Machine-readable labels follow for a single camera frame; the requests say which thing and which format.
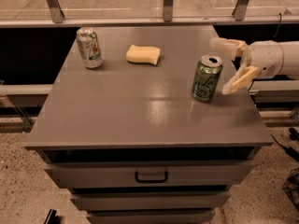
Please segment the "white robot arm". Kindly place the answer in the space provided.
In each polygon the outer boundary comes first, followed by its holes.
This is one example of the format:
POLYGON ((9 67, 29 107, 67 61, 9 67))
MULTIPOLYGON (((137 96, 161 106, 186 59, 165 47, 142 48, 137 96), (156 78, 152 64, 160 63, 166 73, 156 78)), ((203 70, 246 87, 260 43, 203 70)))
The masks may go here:
POLYGON ((241 58, 240 67, 223 86, 224 95, 247 87, 255 78, 299 78, 299 41, 266 40, 248 45, 243 40, 213 37, 210 46, 232 61, 241 58))

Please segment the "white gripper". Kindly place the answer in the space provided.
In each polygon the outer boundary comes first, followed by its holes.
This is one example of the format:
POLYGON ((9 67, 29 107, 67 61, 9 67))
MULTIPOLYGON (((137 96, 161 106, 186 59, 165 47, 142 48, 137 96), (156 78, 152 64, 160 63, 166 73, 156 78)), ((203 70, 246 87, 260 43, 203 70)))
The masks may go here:
POLYGON ((210 46, 232 61, 236 57, 242 56, 241 66, 223 86, 223 95, 232 94, 245 88, 257 76, 273 78, 280 73, 283 66, 283 49, 275 41, 258 41, 248 46, 242 40, 212 37, 210 46))

